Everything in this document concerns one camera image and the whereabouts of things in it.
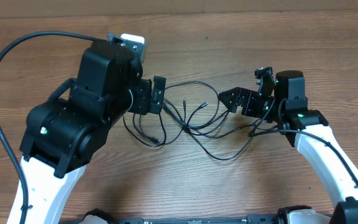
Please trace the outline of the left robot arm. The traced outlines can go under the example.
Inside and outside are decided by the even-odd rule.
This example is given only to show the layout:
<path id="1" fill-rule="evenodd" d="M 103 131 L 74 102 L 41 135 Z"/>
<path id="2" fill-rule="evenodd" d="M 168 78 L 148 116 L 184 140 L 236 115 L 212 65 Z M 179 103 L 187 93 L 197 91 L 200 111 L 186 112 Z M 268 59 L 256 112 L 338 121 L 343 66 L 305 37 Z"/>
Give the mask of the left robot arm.
<path id="1" fill-rule="evenodd" d="M 17 189 L 9 223 L 58 223 L 74 186 L 113 125 L 127 112 L 160 114 L 166 80 L 142 78 L 146 41 L 122 34 L 95 40 L 82 56 L 78 76 L 30 110 L 20 150 L 27 185 Z"/>

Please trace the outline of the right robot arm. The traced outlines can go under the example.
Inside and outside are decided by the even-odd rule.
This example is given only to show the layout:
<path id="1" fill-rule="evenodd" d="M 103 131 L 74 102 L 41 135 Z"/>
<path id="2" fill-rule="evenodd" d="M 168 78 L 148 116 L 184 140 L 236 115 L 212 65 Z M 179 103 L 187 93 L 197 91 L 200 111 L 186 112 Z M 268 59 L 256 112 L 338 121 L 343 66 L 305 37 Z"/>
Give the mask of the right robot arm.
<path id="1" fill-rule="evenodd" d="M 271 68 L 255 71 L 257 91 L 236 87 L 218 95 L 234 113 L 275 122 L 277 128 L 250 137 L 280 133 L 312 166 L 323 183 L 334 212 L 327 216 L 309 206 L 297 205 L 278 210 L 272 223 L 358 223 L 358 169 L 341 149 L 327 119 L 318 110 L 308 109 L 304 74 L 298 70 L 272 73 Z"/>

